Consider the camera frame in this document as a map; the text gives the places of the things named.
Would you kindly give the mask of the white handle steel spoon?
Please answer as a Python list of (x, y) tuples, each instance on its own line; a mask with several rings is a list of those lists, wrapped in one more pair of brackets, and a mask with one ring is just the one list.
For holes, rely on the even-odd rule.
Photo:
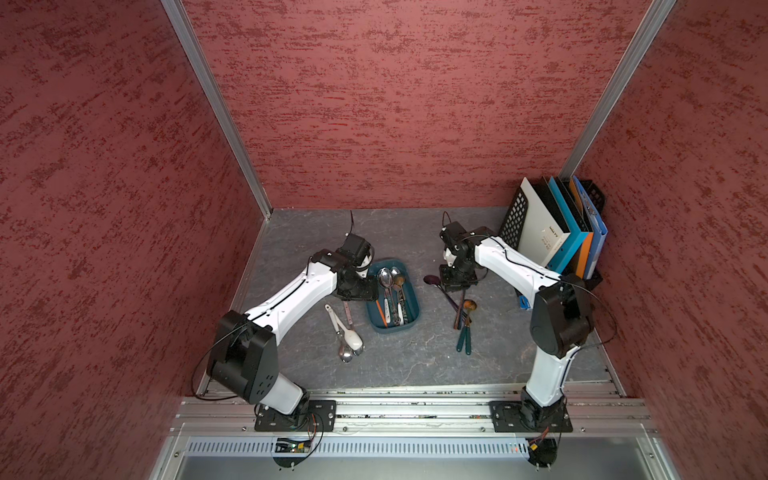
[(382, 268), (378, 273), (378, 280), (384, 289), (385, 323), (386, 323), (386, 326), (389, 327), (392, 324), (390, 300), (391, 300), (391, 286), (393, 283), (393, 279), (390, 271), (387, 268)]

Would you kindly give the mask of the orange plastic spoon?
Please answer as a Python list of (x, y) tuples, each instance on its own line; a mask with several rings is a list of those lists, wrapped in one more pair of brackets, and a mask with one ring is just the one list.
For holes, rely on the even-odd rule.
[(377, 299), (375, 301), (375, 304), (376, 304), (376, 307), (377, 307), (377, 310), (378, 310), (378, 313), (379, 313), (379, 316), (380, 316), (380, 319), (382, 321), (382, 324), (383, 324), (384, 328), (389, 328), (389, 323), (388, 323), (387, 317), (385, 315), (385, 311), (384, 311), (384, 309), (381, 306), (380, 301)]

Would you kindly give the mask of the patterned handle steel spoon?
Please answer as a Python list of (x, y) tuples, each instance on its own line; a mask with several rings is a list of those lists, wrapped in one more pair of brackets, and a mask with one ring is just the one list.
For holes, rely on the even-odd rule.
[(403, 323), (410, 324), (413, 321), (413, 316), (411, 315), (405, 287), (399, 288), (399, 300), (403, 313)]

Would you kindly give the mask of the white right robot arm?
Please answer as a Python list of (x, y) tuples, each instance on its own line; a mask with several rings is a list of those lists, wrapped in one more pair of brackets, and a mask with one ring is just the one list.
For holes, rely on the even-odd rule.
[(468, 231), (452, 222), (441, 229), (440, 238), (445, 260), (440, 279), (446, 290), (463, 291), (477, 284), (476, 270), (483, 268), (528, 302), (529, 331), (537, 351), (519, 411), (527, 429), (544, 428), (563, 411), (566, 377), (594, 329), (588, 289), (579, 277), (536, 264), (485, 227)]

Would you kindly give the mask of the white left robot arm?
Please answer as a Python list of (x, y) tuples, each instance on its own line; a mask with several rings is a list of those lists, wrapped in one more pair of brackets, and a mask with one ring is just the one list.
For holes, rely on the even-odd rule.
[(208, 354), (207, 375), (251, 405), (288, 417), (305, 414), (309, 395), (280, 372), (277, 348), (290, 329), (328, 296), (375, 300), (378, 284), (367, 275), (374, 255), (367, 243), (318, 251), (271, 298), (244, 313), (226, 313)]

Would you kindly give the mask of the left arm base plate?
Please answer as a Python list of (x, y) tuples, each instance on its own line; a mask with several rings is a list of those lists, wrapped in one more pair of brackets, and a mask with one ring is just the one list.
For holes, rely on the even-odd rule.
[(336, 421), (337, 402), (301, 400), (291, 414), (258, 405), (254, 409), (256, 432), (331, 432)]

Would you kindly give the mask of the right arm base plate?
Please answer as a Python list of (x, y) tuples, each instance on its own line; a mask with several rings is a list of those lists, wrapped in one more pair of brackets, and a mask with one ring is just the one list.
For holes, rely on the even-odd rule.
[(533, 401), (491, 401), (490, 419), (496, 433), (572, 433), (573, 425), (563, 401), (540, 407)]

